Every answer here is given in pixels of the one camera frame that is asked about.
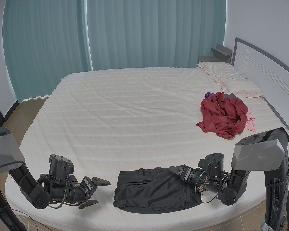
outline white headboard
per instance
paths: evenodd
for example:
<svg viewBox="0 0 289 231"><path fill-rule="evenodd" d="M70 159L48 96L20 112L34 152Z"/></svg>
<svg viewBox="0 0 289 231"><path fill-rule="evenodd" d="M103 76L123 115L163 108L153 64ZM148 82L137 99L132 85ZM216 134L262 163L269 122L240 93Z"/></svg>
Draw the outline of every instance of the white headboard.
<svg viewBox="0 0 289 231"><path fill-rule="evenodd" d="M257 84L271 109L289 129L289 67L240 38L235 40L232 65Z"/></svg>

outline tile floor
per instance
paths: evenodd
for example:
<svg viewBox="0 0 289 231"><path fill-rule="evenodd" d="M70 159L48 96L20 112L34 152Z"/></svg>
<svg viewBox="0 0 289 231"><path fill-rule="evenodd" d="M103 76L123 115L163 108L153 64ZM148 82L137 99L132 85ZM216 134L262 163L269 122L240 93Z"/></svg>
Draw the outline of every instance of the tile floor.
<svg viewBox="0 0 289 231"><path fill-rule="evenodd" d="M12 132L18 145L21 144L25 132L33 122L35 116L37 115L40 108L43 106L46 99L47 98L37 98L23 101L15 109L8 121L4 123L3 127L7 127ZM0 190L3 192L7 176L7 173L0 174ZM265 201L263 201L261 204L254 207L253 209L244 212L226 222L198 231L260 231L261 222L265 217L265 209L266 203ZM29 225L31 231L36 231L35 224L30 218L27 218L25 216L21 218L27 226ZM39 224L38 222L36 223L39 231L48 231L46 227ZM53 231L59 231L58 229L54 229L51 227L50 229ZM4 227L1 221L0 230L8 231L8 229Z"/></svg>

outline white bed sheet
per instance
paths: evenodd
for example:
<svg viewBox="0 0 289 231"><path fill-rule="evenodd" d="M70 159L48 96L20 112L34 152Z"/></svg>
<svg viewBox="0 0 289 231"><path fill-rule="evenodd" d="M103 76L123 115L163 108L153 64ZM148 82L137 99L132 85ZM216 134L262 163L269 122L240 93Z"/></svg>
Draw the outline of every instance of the white bed sheet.
<svg viewBox="0 0 289 231"><path fill-rule="evenodd" d="M20 149L34 178L48 173L50 154L71 159L74 175L97 176L99 187L85 209L35 209L10 177L6 196L12 208L62 230L185 230L226 221L265 199L264 172L251 172L247 190L233 206L209 204L165 214L134 214L113 207L119 171L186 164L197 167L206 155L225 155L230 171L234 145L253 134L245 129L227 140L204 133L200 103L206 92L221 91L201 68L133 68L70 74L63 78L28 129ZM257 132L282 126L262 98L243 98L253 110ZM203 201L214 197L205 192Z"/></svg>

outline wall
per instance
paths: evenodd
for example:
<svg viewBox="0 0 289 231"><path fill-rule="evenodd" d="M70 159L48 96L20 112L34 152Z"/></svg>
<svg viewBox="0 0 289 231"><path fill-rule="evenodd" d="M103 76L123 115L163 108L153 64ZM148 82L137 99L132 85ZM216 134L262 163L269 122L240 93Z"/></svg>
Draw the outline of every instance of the wall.
<svg viewBox="0 0 289 231"><path fill-rule="evenodd" d="M224 46L239 37L289 66L289 0L227 0Z"/></svg>
<svg viewBox="0 0 289 231"><path fill-rule="evenodd" d="M6 0L0 0L0 112L5 116L16 101L16 96L10 82L9 74L5 64L2 22Z"/></svg>

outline black pants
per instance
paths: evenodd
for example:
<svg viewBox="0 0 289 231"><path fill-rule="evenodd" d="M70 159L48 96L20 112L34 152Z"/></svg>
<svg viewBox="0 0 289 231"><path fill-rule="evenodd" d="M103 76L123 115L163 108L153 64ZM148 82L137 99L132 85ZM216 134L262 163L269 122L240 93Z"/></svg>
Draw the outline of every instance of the black pants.
<svg viewBox="0 0 289 231"><path fill-rule="evenodd" d="M113 205L131 213L169 213L199 205L194 190L168 168L141 168L119 173Z"/></svg>

